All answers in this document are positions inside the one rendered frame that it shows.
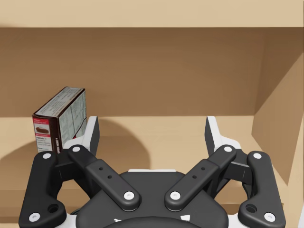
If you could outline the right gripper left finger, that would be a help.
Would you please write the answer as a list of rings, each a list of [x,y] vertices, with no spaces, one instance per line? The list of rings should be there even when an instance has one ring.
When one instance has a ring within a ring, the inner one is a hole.
[[[61,225],[67,218],[57,200],[62,183],[76,180],[90,198],[103,190],[124,211],[137,209],[141,196],[105,161],[96,158],[99,143],[97,116],[89,117],[83,136],[69,140],[63,151],[36,154],[19,216],[20,225]]]

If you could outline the pale wooden shelf unit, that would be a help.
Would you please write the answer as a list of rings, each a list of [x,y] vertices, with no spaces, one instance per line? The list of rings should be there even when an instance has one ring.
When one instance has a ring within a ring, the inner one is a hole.
[[[19,228],[32,114],[65,86],[117,172],[188,172],[214,115],[269,154],[286,228],[304,228],[304,0],[0,0],[0,228]]]

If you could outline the brown and red carton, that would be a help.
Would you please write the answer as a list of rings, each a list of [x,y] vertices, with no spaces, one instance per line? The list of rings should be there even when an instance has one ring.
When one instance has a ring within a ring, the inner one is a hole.
[[[38,152],[59,154],[87,125],[86,90],[64,87],[32,115]]]

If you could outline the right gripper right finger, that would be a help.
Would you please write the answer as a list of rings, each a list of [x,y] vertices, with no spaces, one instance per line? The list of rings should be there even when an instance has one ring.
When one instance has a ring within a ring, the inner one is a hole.
[[[205,141],[208,158],[201,160],[165,194],[165,206],[181,211],[200,192],[215,198],[230,180],[242,183],[247,200],[237,218],[243,226],[284,226],[285,214],[270,156],[242,151],[238,141],[222,136],[214,116],[207,116]]]

